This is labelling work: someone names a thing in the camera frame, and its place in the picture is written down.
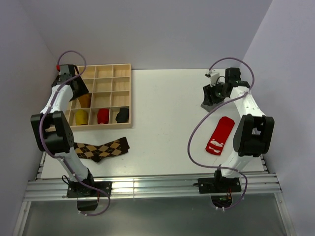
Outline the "mustard yellow striped sock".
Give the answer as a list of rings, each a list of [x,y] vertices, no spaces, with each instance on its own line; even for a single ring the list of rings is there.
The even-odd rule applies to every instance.
[[[89,108],[91,106],[92,95],[90,93],[78,97],[81,108]]]

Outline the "grey sock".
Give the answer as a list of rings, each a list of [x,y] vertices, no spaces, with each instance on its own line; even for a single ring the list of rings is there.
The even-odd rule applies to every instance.
[[[207,111],[208,113],[211,112],[214,108],[213,106],[205,105],[204,103],[202,103],[200,107],[204,109],[205,111]]]

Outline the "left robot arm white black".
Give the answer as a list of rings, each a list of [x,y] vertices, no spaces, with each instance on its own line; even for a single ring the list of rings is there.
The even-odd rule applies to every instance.
[[[68,103],[89,91],[77,66],[58,65],[57,71],[51,96],[44,109],[31,116],[31,126],[38,148],[58,160],[66,170],[68,175],[62,179],[68,190],[76,197],[91,196],[95,193],[96,184],[75,152],[73,132],[65,117]]]

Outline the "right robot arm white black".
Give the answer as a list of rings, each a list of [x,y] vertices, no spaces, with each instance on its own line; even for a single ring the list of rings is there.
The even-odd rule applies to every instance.
[[[201,107],[210,112],[229,98],[240,116],[233,138],[233,152],[217,169],[214,177],[198,180],[200,193],[240,192],[240,171],[254,158],[269,150],[275,121],[266,116],[250,94],[250,85],[241,80],[239,68],[228,68],[225,75],[210,71],[209,85],[203,87],[204,100]]]

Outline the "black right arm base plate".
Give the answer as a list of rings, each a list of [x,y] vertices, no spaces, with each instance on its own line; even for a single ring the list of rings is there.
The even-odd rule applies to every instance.
[[[198,187],[200,194],[241,192],[241,184],[238,178],[225,178],[217,180],[214,177],[199,178],[193,186]]]

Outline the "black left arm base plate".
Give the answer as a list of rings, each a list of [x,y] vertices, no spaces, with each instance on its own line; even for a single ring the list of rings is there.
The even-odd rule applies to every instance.
[[[110,181],[97,181],[94,182],[94,188],[100,189],[106,192],[109,196],[111,195],[112,182]],[[90,189],[80,184],[79,182],[70,182],[68,185],[67,198],[86,198],[86,197],[105,197],[104,193],[99,193],[94,189]]]

